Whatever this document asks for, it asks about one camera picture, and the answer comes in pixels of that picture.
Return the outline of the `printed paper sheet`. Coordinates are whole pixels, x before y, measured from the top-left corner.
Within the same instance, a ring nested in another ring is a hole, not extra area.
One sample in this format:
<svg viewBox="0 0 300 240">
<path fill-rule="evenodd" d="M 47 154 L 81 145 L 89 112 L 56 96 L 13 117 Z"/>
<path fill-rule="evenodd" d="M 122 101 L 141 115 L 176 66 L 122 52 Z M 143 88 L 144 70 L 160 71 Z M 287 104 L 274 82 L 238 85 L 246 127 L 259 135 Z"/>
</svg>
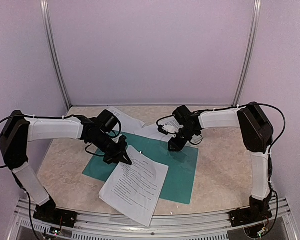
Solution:
<svg viewBox="0 0 300 240">
<path fill-rule="evenodd" d="M 170 133 L 176 133 L 181 128 L 181 125 L 178 124 L 174 117 L 165 118 L 161 120 L 159 124 L 164 126 L 168 125 L 169 127 L 167 131 Z M 136 131 L 134 134 L 137 136 L 159 140 L 163 142 L 168 142 L 174 136 L 171 134 L 165 135 L 163 133 L 160 133 L 158 131 L 158 126 L 156 123 L 149 126 L 145 126 L 142 129 Z"/>
<path fill-rule="evenodd" d="M 121 131 L 124 133 L 135 134 L 135 132 L 141 130 L 146 125 L 145 122 L 133 118 L 115 107 L 109 107 L 107 110 L 119 119 L 122 126 Z"/>
</svg>

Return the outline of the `paper sheets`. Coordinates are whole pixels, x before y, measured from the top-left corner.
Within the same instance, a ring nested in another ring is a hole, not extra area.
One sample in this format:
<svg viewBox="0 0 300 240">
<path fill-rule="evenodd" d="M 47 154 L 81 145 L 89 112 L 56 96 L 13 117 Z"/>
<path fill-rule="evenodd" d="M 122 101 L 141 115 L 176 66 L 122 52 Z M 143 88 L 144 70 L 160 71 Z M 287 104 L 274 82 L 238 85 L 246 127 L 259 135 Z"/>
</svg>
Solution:
<svg viewBox="0 0 300 240">
<path fill-rule="evenodd" d="M 149 227 L 169 166 L 151 160 L 133 146 L 127 148 L 132 164 L 120 162 L 99 192 L 99 198 L 136 223 Z"/>
</svg>

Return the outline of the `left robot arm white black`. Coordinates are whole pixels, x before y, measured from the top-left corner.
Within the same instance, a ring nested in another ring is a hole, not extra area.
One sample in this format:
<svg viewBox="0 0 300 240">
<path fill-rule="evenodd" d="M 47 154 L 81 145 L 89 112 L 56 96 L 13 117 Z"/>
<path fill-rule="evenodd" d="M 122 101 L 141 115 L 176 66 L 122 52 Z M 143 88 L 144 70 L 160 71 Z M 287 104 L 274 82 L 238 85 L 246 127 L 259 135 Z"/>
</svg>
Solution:
<svg viewBox="0 0 300 240">
<path fill-rule="evenodd" d="M 39 165 L 30 162 L 35 154 L 29 147 L 59 139 L 78 140 L 100 150 L 100 158 L 108 165 L 132 164 L 127 153 L 126 136 L 113 133 L 115 126 L 122 124 L 108 110 L 96 117 L 76 114 L 38 116 L 14 110 L 1 123 L 4 127 L 0 133 L 0 152 L 4 167 L 11 171 L 20 188 L 35 202 L 35 212 L 51 223 L 60 218 L 60 211 L 38 178 Z"/>
</svg>

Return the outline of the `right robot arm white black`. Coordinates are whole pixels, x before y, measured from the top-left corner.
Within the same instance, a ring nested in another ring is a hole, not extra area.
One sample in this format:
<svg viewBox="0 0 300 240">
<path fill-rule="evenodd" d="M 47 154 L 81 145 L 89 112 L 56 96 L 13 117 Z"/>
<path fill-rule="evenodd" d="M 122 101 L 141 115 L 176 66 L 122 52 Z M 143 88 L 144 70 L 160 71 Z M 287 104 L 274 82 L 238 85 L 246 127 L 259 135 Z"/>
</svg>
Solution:
<svg viewBox="0 0 300 240">
<path fill-rule="evenodd" d="M 246 106 L 224 109 L 204 109 L 191 112 L 185 105 L 178 107 L 173 117 L 181 128 L 168 142 L 170 152 L 180 152 L 193 136 L 211 128 L 239 128 L 243 144 L 252 163 L 252 192 L 246 218 L 256 222 L 269 209 L 271 177 L 273 173 L 271 148 L 274 128 L 256 102 Z"/>
</svg>

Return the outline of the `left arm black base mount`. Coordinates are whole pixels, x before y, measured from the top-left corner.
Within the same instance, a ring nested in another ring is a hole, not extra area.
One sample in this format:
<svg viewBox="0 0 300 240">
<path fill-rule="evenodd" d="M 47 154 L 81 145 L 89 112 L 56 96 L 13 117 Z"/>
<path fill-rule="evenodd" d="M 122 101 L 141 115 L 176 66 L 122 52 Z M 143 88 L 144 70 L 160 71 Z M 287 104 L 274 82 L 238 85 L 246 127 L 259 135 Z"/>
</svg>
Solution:
<svg viewBox="0 0 300 240">
<path fill-rule="evenodd" d="M 36 220 L 68 228 L 75 227 L 77 216 L 78 213 L 75 211 L 57 208 L 51 197 L 43 205 L 36 205 L 33 214 Z"/>
</svg>

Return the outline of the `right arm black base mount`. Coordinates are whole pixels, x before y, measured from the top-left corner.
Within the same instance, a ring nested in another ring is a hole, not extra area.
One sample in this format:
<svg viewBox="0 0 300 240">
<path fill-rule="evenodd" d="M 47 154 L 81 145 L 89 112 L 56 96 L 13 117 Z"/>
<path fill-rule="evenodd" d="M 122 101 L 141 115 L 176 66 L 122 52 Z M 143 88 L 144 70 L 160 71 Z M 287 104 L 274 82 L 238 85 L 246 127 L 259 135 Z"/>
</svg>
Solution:
<svg viewBox="0 0 300 240">
<path fill-rule="evenodd" d="M 237 208 L 229 212 L 231 226 L 239 227 L 270 219 L 273 216 L 269 205 L 271 199 L 271 193 L 263 200 L 250 196 L 249 207 Z"/>
</svg>

